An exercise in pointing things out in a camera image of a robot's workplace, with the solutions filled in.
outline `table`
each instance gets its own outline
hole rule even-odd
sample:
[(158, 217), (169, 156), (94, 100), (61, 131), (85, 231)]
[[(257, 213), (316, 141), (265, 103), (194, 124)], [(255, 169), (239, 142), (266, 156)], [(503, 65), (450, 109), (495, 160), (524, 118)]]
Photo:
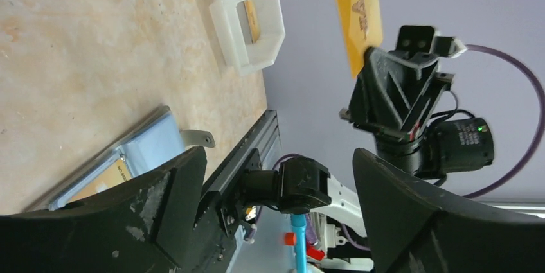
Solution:
[(0, 0), (0, 214), (16, 213), (160, 104), (209, 130), (207, 177), (267, 108), (226, 67), (211, 0)]

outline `gray wall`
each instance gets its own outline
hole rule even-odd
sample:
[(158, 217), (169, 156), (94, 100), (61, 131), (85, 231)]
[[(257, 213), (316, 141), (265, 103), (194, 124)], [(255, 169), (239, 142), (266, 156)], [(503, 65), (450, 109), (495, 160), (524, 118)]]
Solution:
[[(384, 49), (394, 47), (403, 24), (432, 24), (445, 35), (503, 49), (545, 80), (544, 0), (380, 0)], [(274, 66), (265, 70), (269, 108), (277, 109), (286, 152), (299, 152), (328, 166), (354, 187), (353, 149), (374, 150), (370, 135), (337, 117), (348, 105), (354, 80), (344, 52), (335, 0), (281, 0), (286, 39)], [(537, 99), (528, 81), (508, 64), (467, 53), (443, 60), (456, 73), (454, 91), (461, 107), (486, 118), (494, 132), (496, 160), (474, 173), (452, 175), (445, 188), (476, 191), (505, 174), (526, 150), (537, 123)], [(453, 105), (445, 95), (441, 110)], [(545, 198), (545, 162), (538, 156), (523, 172), (486, 198)]]

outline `beige table surface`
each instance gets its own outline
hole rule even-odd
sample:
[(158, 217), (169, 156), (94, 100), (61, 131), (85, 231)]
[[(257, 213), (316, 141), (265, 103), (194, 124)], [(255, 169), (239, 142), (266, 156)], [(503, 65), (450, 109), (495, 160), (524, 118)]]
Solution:
[(261, 73), (241, 78), (222, 61), (210, 2), (0, 0), (0, 214), (160, 104), (180, 128), (214, 135), (214, 171), (267, 105)]

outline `orange cap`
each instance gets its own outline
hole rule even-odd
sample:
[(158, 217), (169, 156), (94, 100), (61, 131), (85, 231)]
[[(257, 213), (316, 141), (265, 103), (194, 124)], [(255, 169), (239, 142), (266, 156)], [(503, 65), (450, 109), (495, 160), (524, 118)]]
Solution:
[(284, 236), (284, 244), (295, 246), (295, 233), (286, 233)]

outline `blue pole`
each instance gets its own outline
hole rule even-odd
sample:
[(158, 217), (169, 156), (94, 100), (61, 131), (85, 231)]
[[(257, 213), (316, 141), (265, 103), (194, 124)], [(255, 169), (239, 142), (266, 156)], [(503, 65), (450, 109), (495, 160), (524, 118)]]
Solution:
[(307, 273), (307, 240), (305, 230), (307, 219), (305, 215), (291, 215), (291, 227), (295, 233), (295, 264), (297, 273)]

